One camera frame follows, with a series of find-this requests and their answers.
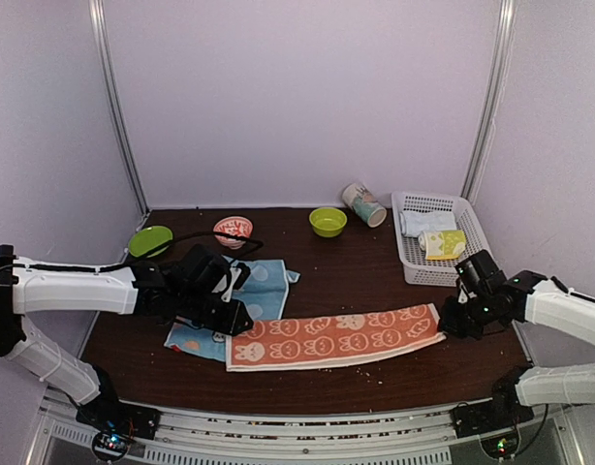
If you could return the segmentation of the orange bunny towel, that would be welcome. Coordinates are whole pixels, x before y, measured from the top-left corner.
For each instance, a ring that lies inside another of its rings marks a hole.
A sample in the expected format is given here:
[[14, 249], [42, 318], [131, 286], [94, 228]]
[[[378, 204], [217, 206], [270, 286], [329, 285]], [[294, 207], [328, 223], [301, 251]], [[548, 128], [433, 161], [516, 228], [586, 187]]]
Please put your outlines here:
[[272, 372], [343, 368], [386, 360], [440, 343], [433, 304], [402, 309], [256, 321], [226, 341], [226, 370]]

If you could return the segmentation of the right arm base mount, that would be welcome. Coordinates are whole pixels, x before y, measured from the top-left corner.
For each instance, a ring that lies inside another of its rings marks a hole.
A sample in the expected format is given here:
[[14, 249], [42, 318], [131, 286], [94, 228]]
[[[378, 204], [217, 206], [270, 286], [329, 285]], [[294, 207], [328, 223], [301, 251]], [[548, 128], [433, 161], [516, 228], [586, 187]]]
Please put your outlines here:
[[499, 381], [489, 400], [474, 404], [460, 403], [451, 410], [457, 438], [483, 435], [512, 428], [534, 418], [531, 407], [522, 406], [512, 381]]

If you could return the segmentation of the white perforated plastic basket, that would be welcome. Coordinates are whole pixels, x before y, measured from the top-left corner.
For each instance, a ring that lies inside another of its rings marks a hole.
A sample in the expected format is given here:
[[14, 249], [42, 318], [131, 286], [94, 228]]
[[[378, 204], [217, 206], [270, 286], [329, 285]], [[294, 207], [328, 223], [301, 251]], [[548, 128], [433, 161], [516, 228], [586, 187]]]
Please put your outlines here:
[[[407, 284], [454, 287], [456, 271], [454, 267], [470, 255], [485, 249], [490, 251], [487, 238], [473, 206], [464, 198], [421, 192], [395, 191], [391, 194], [391, 208], [398, 256], [403, 266]], [[451, 212], [456, 226], [464, 231], [466, 250], [459, 259], [447, 261], [427, 261], [420, 249], [419, 241], [406, 237], [401, 232], [400, 215], [405, 210], [427, 213], [431, 211]]]

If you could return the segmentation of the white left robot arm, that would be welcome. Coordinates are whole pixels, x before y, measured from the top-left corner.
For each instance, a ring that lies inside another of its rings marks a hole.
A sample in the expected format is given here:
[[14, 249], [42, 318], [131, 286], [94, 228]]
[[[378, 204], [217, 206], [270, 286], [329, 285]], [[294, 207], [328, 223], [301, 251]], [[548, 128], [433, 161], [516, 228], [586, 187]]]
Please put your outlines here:
[[180, 261], [142, 258], [106, 266], [41, 263], [0, 246], [0, 358], [13, 360], [61, 389], [107, 430], [127, 419], [110, 377], [47, 338], [30, 316], [44, 311], [99, 311], [120, 316], [185, 319], [197, 327], [239, 335], [254, 325], [233, 297], [250, 270], [197, 244]]

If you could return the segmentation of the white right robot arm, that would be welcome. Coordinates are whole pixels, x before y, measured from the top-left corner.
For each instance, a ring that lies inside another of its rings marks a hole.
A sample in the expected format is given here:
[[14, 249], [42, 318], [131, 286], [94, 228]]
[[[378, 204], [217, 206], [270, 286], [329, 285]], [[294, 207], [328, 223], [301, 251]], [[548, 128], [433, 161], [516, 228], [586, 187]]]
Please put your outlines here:
[[521, 407], [595, 405], [595, 297], [535, 271], [507, 277], [487, 250], [455, 270], [457, 295], [446, 299], [439, 330], [480, 340], [487, 326], [517, 324], [531, 357], [493, 385], [490, 426], [506, 426]]

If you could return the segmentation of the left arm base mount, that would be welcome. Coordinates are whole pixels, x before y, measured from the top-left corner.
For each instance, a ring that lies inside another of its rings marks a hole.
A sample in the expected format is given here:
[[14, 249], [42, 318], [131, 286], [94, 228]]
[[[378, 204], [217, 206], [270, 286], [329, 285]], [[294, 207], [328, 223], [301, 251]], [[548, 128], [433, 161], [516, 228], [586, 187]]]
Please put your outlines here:
[[99, 395], [86, 404], [77, 404], [76, 421], [103, 433], [153, 440], [160, 412], [154, 408], [122, 402], [110, 376], [100, 368], [97, 372]]

